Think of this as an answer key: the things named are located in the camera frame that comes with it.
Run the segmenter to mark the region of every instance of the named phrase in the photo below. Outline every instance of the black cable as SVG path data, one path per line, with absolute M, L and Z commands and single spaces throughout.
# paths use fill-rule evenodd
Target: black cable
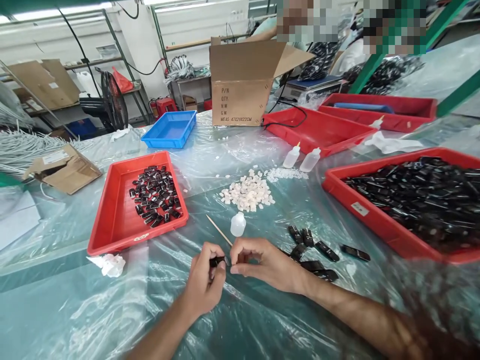
M 133 70 L 135 70 L 137 73 L 139 74 L 142 74 L 142 75 L 152 75 L 155 70 L 157 70 L 157 68 L 159 67 L 159 64 L 162 62 L 162 59 L 158 60 L 158 62 L 156 63 L 155 67 L 153 68 L 153 70 L 149 73 L 144 73 L 144 72 L 141 72 L 140 70 L 137 70 L 133 65 L 130 65 L 128 62 L 126 62 L 126 64 L 131 67 Z
M 310 51 L 310 48 L 312 47 L 313 45 L 313 41 L 310 43 L 310 45 L 308 46 L 308 49 L 306 50 L 306 52 L 308 53 Z M 270 114 L 272 112 L 273 109 L 275 109 L 275 107 L 281 103 L 280 99 L 282 98 L 282 95 L 284 94 L 284 90 L 285 90 L 285 87 L 287 86 L 287 81 L 289 80 L 289 77 L 290 75 L 293 73 L 294 69 L 290 70 L 288 73 L 287 73 L 287 76 L 286 76 L 286 80 L 285 80 L 285 85 L 283 85 L 283 88 L 281 89 L 281 92 L 280 92 L 280 95 L 278 96 L 278 99 L 276 100 L 275 102 L 275 105 L 272 106 L 272 108 L 268 111 L 268 114 Z
M 289 103 L 289 102 L 286 102 L 286 101 L 278 101 L 278 103 L 287 104 L 287 105 L 293 106 L 294 108 L 297 108 L 298 110 L 300 110 L 305 115 L 305 117 L 297 125 L 288 125 L 288 124 L 285 124 L 285 123 L 282 123 L 282 122 L 271 122 L 271 123 L 268 123 L 267 125 L 262 125 L 262 126 L 265 127 L 265 130 L 267 130 L 267 128 L 270 125 L 284 126 L 286 128 L 292 128 L 292 129 L 293 128 L 298 128 L 300 125 L 302 125 L 304 123 L 305 120 L 307 120 L 307 118 L 308 118 L 307 112 L 305 110 L 303 110 L 300 106 L 293 105 L 292 103 Z
M 59 7 L 58 7 L 57 9 L 58 9 L 58 11 L 60 12 L 61 17 L 63 18 L 63 20 L 65 20 L 66 24 L 68 25 L 68 28 L 70 29 L 73 37 L 75 38 L 76 43 L 77 43 L 78 46 L 80 47 L 81 54 L 83 55 L 82 61 L 85 60 L 86 66 L 88 67 L 88 71 L 90 72 L 90 76 L 91 76 L 91 79 L 92 79 L 92 81 L 93 81 L 93 85 L 95 85 L 96 92 L 98 93 L 98 97 L 101 98 L 102 95 L 100 95 L 99 88 L 97 87 L 97 82 L 95 81 L 95 78 L 94 78 L 94 73 L 92 72 L 92 68 L 90 67 L 90 64 L 89 64 L 90 61 L 89 61 L 89 59 L 87 58 L 87 55 L 85 55 L 84 48 L 82 47 L 82 44 L 80 43 L 79 38 L 77 37 L 77 34 L 76 34 L 75 31 L 72 29 L 72 26 L 70 25 L 69 21 L 68 21 L 67 18 L 65 17 L 64 13 L 62 12 L 62 10 L 60 10 Z
M 139 3 L 137 2 L 136 3 L 136 15 L 135 16 L 132 16 L 130 15 L 127 10 L 124 9 L 124 7 L 122 5 L 120 5 L 119 2 L 117 2 L 118 6 L 121 7 L 121 9 L 123 10 L 123 12 L 130 18 L 130 19 L 133 19 L 133 20 L 136 20 L 139 18 L 139 12 L 140 12 L 140 7 L 139 7 Z

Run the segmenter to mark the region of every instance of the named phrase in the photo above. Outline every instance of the hand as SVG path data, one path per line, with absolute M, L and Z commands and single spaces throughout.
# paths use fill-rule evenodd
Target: hand
M 225 262 L 220 262 L 211 271 L 210 259 L 222 256 L 225 253 L 220 246 L 205 242 L 201 253 L 191 260 L 190 274 L 180 301 L 195 320 L 210 312 L 220 301 L 227 276 Z
M 300 294 L 308 271 L 265 238 L 237 237 L 231 251 L 230 272 L 263 280 L 274 288 Z M 248 263 L 256 259 L 258 264 Z

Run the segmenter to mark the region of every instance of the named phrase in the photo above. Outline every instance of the fire extinguisher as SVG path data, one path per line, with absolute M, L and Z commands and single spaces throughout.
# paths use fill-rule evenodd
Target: fire extinguisher
M 157 107 L 157 100 L 160 99 L 159 97 L 152 98 L 148 102 L 148 106 L 150 106 L 151 113 L 153 114 L 153 118 L 156 119 L 159 117 L 159 108 Z

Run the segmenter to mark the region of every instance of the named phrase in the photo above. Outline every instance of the label sticker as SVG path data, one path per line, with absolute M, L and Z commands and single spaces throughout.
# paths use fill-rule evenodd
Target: label sticker
M 145 239 L 148 235 L 150 235 L 149 232 L 147 232 L 146 234 L 143 234 L 142 236 L 139 236 L 139 237 L 134 238 L 133 241 L 143 240 L 143 239 Z
M 55 163 L 59 160 L 66 159 L 70 157 L 64 150 L 56 151 L 54 153 L 51 153 L 50 155 L 42 157 L 43 163 L 45 165 Z
M 367 216 L 370 211 L 368 211 L 366 208 L 364 208 L 362 205 L 360 205 L 359 202 L 354 202 L 351 205 L 352 208 L 354 208 L 357 212 L 360 213 L 362 216 Z

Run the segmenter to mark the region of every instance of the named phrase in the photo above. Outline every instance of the wooden stick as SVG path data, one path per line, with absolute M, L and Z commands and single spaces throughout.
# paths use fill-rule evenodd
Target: wooden stick
M 230 242 L 230 240 L 225 236 L 225 234 L 222 232 L 222 230 L 219 229 L 219 227 L 217 226 L 217 224 L 214 223 L 214 221 L 210 218 L 210 216 L 206 216 L 208 218 L 208 220 L 210 220 L 210 222 L 213 224 L 213 226 L 218 230 L 218 232 L 223 236 L 223 238 L 226 240 L 227 243 L 230 244 L 230 246 L 233 246 L 232 243 Z

